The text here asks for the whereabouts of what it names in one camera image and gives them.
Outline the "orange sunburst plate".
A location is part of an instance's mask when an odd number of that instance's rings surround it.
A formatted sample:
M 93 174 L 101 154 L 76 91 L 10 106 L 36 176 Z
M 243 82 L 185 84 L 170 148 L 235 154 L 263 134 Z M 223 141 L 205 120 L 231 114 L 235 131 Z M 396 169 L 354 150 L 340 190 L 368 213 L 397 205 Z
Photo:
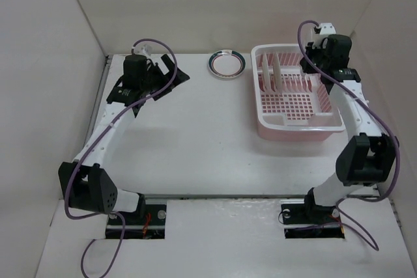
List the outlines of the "orange sunburst plate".
M 263 54 L 262 69 L 263 69 L 263 85 L 264 85 L 265 92 L 270 92 L 271 91 L 270 74 L 269 74 L 269 67 L 268 67 L 268 57 L 266 53 Z

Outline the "green red rimmed plate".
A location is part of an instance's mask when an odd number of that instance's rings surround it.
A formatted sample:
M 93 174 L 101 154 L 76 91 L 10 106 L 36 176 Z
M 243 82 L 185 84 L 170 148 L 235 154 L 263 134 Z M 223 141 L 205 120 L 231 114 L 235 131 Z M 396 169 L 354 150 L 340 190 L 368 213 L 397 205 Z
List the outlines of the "green red rimmed plate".
M 220 79 L 236 79 L 244 72 L 245 67 L 245 58 L 231 49 L 217 51 L 208 59 L 209 72 Z

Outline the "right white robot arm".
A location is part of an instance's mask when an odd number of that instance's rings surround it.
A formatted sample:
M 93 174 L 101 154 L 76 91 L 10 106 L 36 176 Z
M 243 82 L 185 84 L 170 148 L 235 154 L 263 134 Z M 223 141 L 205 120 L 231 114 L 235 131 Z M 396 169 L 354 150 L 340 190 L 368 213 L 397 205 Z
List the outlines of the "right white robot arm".
M 391 179 L 386 193 L 374 198 L 379 202 L 395 188 L 401 158 L 399 141 L 374 111 L 369 108 L 362 92 L 359 73 L 349 68 L 352 40 L 336 33 L 331 23 L 303 21 L 311 24 L 311 41 L 298 45 L 303 55 L 302 72 L 319 74 L 332 104 L 338 109 L 345 125 L 348 142 L 336 159 L 335 172 L 321 185 L 311 188 L 304 197 L 301 214 L 306 223 L 324 224 L 338 204 L 362 187 L 372 187 Z

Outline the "white plate flower outline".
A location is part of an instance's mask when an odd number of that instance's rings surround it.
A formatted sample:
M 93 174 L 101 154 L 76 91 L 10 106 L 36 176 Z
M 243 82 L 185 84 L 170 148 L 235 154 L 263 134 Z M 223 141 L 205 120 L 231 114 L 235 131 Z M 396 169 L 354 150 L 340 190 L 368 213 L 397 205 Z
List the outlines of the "white plate flower outline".
M 274 53 L 273 61 L 272 61 L 273 73 L 274 73 L 274 86 L 276 92 L 282 93 L 282 80 L 281 80 L 281 65 L 280 65 L 280 58 L 277 52 Z

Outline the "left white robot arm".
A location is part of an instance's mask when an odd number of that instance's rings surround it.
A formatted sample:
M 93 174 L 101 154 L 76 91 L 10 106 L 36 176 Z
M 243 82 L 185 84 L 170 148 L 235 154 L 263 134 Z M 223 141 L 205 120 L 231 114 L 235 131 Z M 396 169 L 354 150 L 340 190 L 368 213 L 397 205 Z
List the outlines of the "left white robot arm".
M 78 219 L 70 212 L 76 208 L 84 210 L 85 217 L 123 214 L 133 224 L 144 220 L 144 195 L 118 188 L 107 167 L 122 136 L 146 101 L 159 100 L 189 78 L 179 69 L 172 49 L 155 58 L 142 48 L 124 58 L 122 75 L 108 94 L 92 135 L 71 162 L 59 167 L 65 212 L 70 219 Z

